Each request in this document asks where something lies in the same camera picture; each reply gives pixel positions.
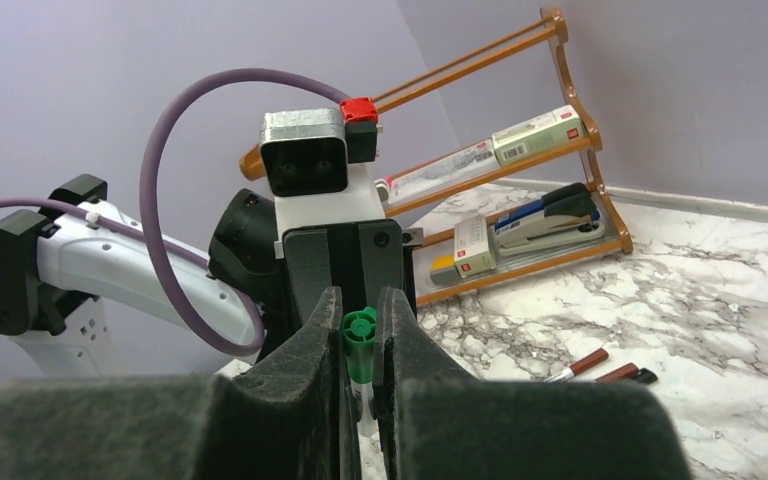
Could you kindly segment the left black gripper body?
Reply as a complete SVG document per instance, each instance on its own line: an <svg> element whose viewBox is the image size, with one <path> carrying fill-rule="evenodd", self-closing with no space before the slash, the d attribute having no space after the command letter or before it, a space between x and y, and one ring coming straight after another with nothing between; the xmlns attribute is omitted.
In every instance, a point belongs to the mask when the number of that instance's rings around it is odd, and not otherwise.
<svg viewBox="0 0 768 480"><path fill-rule="evenodd" d="M214 230L208 269L260 307L264 359L307 322L329 287L339 288L345 313L377 306L385 288L402 290L415 308L411 238L393 219L280 233L274 202L242 189Z"/></svg>

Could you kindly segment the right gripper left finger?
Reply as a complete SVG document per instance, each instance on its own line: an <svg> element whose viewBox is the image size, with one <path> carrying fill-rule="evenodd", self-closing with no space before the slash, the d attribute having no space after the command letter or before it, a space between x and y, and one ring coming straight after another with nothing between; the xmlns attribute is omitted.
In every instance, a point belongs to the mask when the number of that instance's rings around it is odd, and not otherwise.
<svg viewBox="0 0 768 480"><path fill-rule="evenodd" d="M0 386L0 479L357 479L357 434L326 289L302 328L235 378Z"/></svg>

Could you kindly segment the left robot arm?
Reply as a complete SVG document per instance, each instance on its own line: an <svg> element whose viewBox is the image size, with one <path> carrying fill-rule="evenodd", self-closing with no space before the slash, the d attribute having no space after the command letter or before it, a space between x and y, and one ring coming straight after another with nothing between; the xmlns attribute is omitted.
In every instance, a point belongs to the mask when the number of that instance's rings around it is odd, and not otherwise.
<svg viewBox="0 0 768 480"><path fill-rule="evenodd" d="M174 325L182 318L162 289L143 224L84 174L46 199L0 201L0 335L51 377L122 375L102 304L135 308ZM176 279L207 325L244 347L254 364L296 332L329 286L346 312L370 313L386 287L410 289L403 233L389 219L291 232L295 253L277 257L273 203L243 189L223 212L206 250L166 238Z"/></svg>

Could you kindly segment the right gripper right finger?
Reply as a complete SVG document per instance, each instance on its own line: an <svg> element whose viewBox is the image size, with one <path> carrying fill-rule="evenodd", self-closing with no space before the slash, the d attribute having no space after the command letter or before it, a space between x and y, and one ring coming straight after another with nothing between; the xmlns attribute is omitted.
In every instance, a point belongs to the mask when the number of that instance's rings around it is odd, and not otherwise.
<svg viewBox="0 0 768 480"><path fill-rule="evenodd" d="M374 388L391 479L688 479L665 408L633 382L482 380L419 326L405 293L377 305Z"/></svg>

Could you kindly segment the green pen cap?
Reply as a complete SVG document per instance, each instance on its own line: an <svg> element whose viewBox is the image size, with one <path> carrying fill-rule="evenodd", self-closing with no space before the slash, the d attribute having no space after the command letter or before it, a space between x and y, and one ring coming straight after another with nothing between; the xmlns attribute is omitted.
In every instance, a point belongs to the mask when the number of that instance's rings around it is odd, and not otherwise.
<svg viewBox="0 0 768 480"><path fill-rule="evenodd" d="M373 349L377 310L366 307L343 316L341 333L350 379L359 385L370 384L373 376Z"/></svg>

